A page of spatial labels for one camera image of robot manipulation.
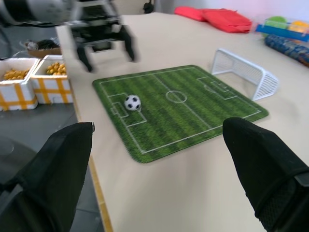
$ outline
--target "orange tape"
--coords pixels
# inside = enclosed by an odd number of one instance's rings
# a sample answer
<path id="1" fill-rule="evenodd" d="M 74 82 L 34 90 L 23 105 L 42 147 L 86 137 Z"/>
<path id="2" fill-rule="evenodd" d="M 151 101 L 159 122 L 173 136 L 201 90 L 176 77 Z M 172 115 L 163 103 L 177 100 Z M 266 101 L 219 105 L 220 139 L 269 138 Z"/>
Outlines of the orange tape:
<path id="1" fill-rule="evenodd" d="M 64 91 L 64 87 L 63 87 L 62 80 L 56 79 L 56 81 L 57 81 L 57 85 L 58 85 L 58 88 L 59 88 L 59 91 L 60 91 L 63 103 L 68 103 L 69 101 L 68 101 L 67 95 L 63 92 Z"/>
<path id="2" fill-rule="evenodd" d="M 23 91 L 21 90 L 20 84 L 15 84 L 14 87 L 15 87 L 15 91 L 16 91 L 17 96 L 18 96 L 18 100 L 19 100 L 20 105 L 21 105 L 21 109 L 26 110 L 27 104 L 25 104 L 25 97 L 24 97 Z"/>
<path id="3" fill-rule="evenodd" d="M 59 89 L 40 89 L 35 88 L 35 93 L 61 93 L 61 94 L 71 94 L 71 90 L 59 90 Z"/>
<path id="4" fill-rule="evenodd" d="M 37 97 L 35 96 L 34 99 L 29 100 L 29 101 L 6 101 L 6 102 L 1 102 L 0 99 L 0 106 L 3 107 L 4 111 L 9 110 L 9 106 L 15 106 L 15 105 L 33 105 L 37 101 Z"/>
<path id="5" fill-rule="evenodd" d="M 3 97 L 1 92 L 0 92 L 0 106 L 2 106 L 4 111 L 9 110 L 9 106 L 8 106 L 7 102 L 4 100 L 4 97 Z"/>
<path id="6" fill-rule="evenodd" d="M 39 82 L 40 89 L 42 89 L 42 94 L 43 94 L 43 98 L 44 98 L 45 103 L 47 103 L 47 104 L 51 103 L 51 101 L 49 100 L 47 92 L 43 91 L 43 90 L 46 90 L 43 79 L 37 78 L 37 80 Z"/>

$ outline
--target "center circle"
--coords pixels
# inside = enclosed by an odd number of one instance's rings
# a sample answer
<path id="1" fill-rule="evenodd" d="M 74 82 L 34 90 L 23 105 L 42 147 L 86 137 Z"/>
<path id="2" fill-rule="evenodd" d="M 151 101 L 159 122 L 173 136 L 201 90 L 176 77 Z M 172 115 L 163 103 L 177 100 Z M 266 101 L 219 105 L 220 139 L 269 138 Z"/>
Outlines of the center circle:
<path id="1" fill-rule="evenodd" d="M 175 90 L 167 92 L 165 96 L 173 103 L 184 103 L 188 99 L 184 93 Z"/>

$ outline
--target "soccer field mat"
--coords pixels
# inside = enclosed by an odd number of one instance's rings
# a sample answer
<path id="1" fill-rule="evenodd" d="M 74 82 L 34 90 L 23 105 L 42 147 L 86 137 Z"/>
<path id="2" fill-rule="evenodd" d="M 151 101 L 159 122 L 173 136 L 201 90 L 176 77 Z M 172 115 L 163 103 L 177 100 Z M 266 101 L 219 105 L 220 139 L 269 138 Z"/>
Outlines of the soccer field mat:
<path id="1" fill-rule="evenodd" d="M 268 115 L 267 110 L 193 65 L 99 79 L 93 86 L 129 154 L 140 163 L 222 134 L 226 118 L 252 122 Z M 139 96 L 140 110 L 126 110 L 124 101 L 129 95 Z"/>

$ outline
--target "black object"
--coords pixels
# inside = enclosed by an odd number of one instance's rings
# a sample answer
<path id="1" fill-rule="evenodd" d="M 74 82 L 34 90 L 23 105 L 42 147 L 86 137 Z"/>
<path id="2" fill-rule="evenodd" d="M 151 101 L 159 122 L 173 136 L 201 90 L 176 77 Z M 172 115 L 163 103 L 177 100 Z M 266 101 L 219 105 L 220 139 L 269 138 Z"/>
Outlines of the black object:
<path id="1" fill-rule="evenodd" d="M 8 39 L 7 35 L 4 33 L 3 29 L 1 28 L 1 25 L 0 25 L 0 35 L 2 35 L 2 37 L 4 39 L 4 43 L 6 43 L 5 47 L 7 48 L 7 55 L 6 55 L 6 57 L 0 58 L 0 61 L 1 61 L 1 60 L 5 60 L 5 59 L 11 58 L 12 55 L 13 55 L 13 49 L 12 49 L 11 42 Z"/>
<path id="2" fill-rule="evenodd" d="M 15 21 L 37 21 L 26 0 L 3 0 L 3 3 Z"/>
<path id="3" fill-rule="evenodd" d="M 37 156 L 2 186 L 0 230 L 69 232 L 84 184 L 92 123 L 54 133 Z"/>
<path id="4" fill-rule="evenodd" d="M 92 47 L 92 50 L 97 52 L 112 49 L 113 41 L 123 41 L 124 50 L 130 57 L 130 61 L 135 61 L 133 38 L 126 26 L 121 25 L 112 1 L 109 1 L 108 5 L 83 7 L 82 12 L 78 23 L 69 23 L 69 26 L 76 43 L 78 58 L 89 72 L 94 69 L 85 51 L 82 51 L 86 46 Z"/>
<path id="5" fill-rule="evenodd" d="M 244 119 L 226 119 L 223 136 L 264 228 L 308 232 L 309 167 L 275 133 Z"/>
<path id="6" fill-rule="evenodd" d="M 41 40 L 37 42 L 38 50 L 58 48 L 59 45 L 52 40 Z"/>
<path id="7" fill-rule="evenodd" d="M 154 11 L 155 7 L 152 4 L 151 0 L 149 0 L 149 2 L 144 4 L 143 10 L 144 10 L 144 14 L 150 14 Z"/>

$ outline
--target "green ball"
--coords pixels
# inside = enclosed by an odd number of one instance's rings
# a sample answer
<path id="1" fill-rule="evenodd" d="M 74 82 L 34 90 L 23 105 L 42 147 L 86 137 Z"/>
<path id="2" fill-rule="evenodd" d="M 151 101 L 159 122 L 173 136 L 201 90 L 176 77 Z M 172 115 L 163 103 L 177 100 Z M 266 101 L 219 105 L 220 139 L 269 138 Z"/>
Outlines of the green ball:
<path id="1" fill-rule="evenodd" d="M 265 26 L 270 26 L 274 28 L 281 28 L 281 29 L 287 29 L 287 21 L 282 16 L 273 16 L 268 19 L 266 19 L 266 22 L 264 24 Z"/>

